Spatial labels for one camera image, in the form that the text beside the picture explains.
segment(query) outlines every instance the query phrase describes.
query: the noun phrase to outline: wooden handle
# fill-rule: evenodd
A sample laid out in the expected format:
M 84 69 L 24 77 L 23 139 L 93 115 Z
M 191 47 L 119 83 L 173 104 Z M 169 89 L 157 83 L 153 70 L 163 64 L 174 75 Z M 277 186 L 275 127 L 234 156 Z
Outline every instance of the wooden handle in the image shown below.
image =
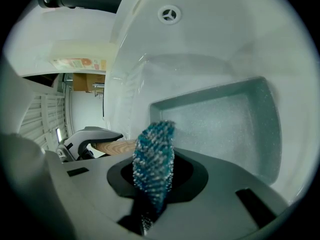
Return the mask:
M 118 155 L 128 151 L 134 151 L 136 148 L 136 140 L 119 140 L 113 142 L 93 143 L 91 146 L 108 155 Z

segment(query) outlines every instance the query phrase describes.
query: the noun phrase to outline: drain strainer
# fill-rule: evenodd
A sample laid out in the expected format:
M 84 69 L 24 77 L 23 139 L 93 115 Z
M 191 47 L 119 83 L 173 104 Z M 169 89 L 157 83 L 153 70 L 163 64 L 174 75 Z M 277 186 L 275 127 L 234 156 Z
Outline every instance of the drain strainer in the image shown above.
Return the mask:
M 174 5 L 165 5 L 158 11 L 159 20 L 167 25 L 172 25 L 180 21 L 181 11 Z

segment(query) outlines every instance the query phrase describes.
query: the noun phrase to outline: gray plastic tub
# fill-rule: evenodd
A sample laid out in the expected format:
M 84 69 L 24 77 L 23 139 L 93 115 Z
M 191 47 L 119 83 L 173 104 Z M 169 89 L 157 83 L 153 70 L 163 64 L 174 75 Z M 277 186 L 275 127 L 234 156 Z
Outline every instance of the gray plastic tub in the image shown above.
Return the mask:
M 152 103 L 150 121 L 176 123 L 173 144 L 244 168 L 270 185 L 281 163 L 281 129 L 267 80 L 202 89 Z

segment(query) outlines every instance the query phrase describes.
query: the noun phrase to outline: brown box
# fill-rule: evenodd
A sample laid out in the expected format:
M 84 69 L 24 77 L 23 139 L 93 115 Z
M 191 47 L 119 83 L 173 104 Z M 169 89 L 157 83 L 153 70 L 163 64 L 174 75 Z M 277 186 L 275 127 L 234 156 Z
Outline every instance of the brown box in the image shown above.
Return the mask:
M 106 76 L 104 74 L 87 74 L 74 73 L 73 74 L 73 90 L 74 91 L 94 91 L 101 87 L 94 88 L 94 83 L 104 84 Z

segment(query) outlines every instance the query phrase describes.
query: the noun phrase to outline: corrugated metal panel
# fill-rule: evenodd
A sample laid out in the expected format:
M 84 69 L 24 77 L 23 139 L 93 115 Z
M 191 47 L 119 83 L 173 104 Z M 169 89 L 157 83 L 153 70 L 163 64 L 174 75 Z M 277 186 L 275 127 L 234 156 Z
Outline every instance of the corrugated metal panel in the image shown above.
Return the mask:
M 56 129 L 60 129 L 62 139 L 68 138 L 64 98 L 39 92 L 34 94 L 19 134 L 45 150 L 55 151 L 59 144 Z

